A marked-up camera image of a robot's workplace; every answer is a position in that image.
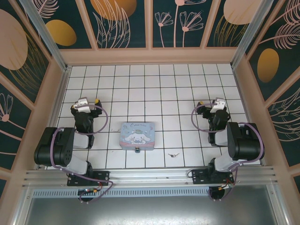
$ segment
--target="yellow circle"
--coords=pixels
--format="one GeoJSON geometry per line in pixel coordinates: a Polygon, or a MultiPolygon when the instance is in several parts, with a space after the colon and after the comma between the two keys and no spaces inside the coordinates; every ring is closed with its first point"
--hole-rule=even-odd
{"type": "Polygon", "coordinates": [[[248,24],[251,22],[260,3],[261,0],[226,0],[224,17],[231,24],[248,24]]]}
{"type": "Polygon", "coordinates": [[[8,12],[0,9],[0,65],[20,69],[27,58],[28,44],[21,24],[8,12]]]}
{"type": "Polygon", "coordinates": [[[277,52],[271,48],[265,49],[258,59],[258,78],[264,83],[271,81],[278,70],[278,66],[279,56],[277,52]]]}
{"type": "Polygon", "coordinates": [[[76,42],[76,34],[73,28],[62,20],[51,20],[46,23],[55,43],[63,46],[70,46],[76,42]]]}
{"type": "Polygon", "coordinates": [[[127,17],[130,17],[136,8],[136,0],[90,0],[96,12],[107,20],[120,20],[122,16],[117,12],[115,2],[118,4],[120,11],[124,9],[127,17]]]}

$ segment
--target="dandelion illustration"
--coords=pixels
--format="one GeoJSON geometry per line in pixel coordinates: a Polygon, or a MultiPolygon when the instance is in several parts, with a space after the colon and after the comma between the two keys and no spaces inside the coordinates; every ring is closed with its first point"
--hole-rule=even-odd
{"type": "Polygon", "coordinates": [[[163,45],[163,48],[165,47],[164,46],[164,41],[163,41],[163,36],[162,36],[162,33],[161,33],[161,28],[163,26],[169,26],[169,25],[172,25],[173,24],[173,20],[171,20],[171,15],[170,15],[170,12],[168,13],[162,13],[160,15],[160,13],[155,13],[155,19],[159,25],[159,31],[160,31],[160,39],[161,39],[161,44],[163,45]]]}
{"type": "Polygon", "coordinates": [[[193,13],[191,12],[187,17],[187,12],[180,13],[180,23],[183,31],[182,47],[184,47],[184,37],[185,33],[192,30],[200,30],[203,28],[203,23],[201,23],[201,12],[193,13]]]}
{"type": "Polygon", "coordinates": [[[174,48],[176,48],[176,22],[177,22],[178,7],[184,5],[196,5],[204,2],[206,2],[206,0],[175,0],[177,7],[175,12],[175,25],[174,25],[174,48]]]}
{"type": "MultiPolygon", "coordinates": [[[[9,123],[13,124],[16,127],[25,130],[25,128],[15,124],[14,122],[9,120],[9,114],[10,114],[11,109],[13,107],[13,101],[14,101],[14,98],[12,96],[7,95],[7,98],[5,99],[4,94],[3,93],[0,94],[0,121],[9,122],[9,123]]],[[[4,134],[6,136],[9,136],[11,138],[14,138],[16,140],[19,140],[19,141],[21,140],[21,138],[19,138],[17,136],[14,136],[12,134],[9,134],[9,133],[7,133],[3,130],[0,130],[0,133],[4,134]]],[[[7,152],[0,152],[0,154],[16,155],[16,153],[7,153],[7,152]]]]}

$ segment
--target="white grid surface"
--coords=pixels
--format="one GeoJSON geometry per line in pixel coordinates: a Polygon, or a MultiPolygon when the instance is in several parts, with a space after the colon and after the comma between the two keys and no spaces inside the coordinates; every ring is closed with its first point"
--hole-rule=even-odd
{"type": "MultiPolygon", "coordinates": [[[[109,115],[106,128],[95,135],[93,147],[74,150],[95,169],[207,165],[226,148],[212,147],[208,134],[193,127],[190,114],[199,101],[225,98],[232,121],[247,121],[229,64],[72,67],[58,127],[74,126],[70,107],[80,97],[90,102],[99,98],[109,115]],[[122,150],[123,122],[154,122],[155,149],[141,153],[122,150]]],[[[194,119],[199,127],[209,128],[202,116],[194,119]]],[[[94,131],[104,122],[104,115],[95,118],[94,131]]]]}

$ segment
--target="black mounting plate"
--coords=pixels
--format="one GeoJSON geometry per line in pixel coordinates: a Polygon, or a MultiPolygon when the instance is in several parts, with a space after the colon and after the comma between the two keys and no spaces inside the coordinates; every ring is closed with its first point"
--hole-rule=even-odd
{"type": "MultiPolygon", "coordinates": [[[[93,171],[91,178],[97,180],[109,180],[109,171],[93,171]]],[[[101,184],[102,186],[108,186],[107,182],[101,182],[101,184]]],[[[69,173],[67,179],[67,186],[68,187],[99,186],[99,183],[96,181],[86,180],[69,173]]]]}
{"type": "Polygon", "coordinates": [[[218,172],[214,171],[210,174],[208,169],[191,170],[193,184],[226,184],[228,179],[234,182],[232,172],[218,172]]]}

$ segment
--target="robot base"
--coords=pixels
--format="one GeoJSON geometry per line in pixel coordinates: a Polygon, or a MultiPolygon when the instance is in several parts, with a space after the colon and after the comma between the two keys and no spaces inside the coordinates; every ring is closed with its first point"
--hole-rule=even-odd
{"type": "Polygon", "coordinates": [[[225,184],[226,179],[234,182],[232,172],[219,172],[215,169],[215,159],[205,169],[192,170],[193,184],[225,184]]]}

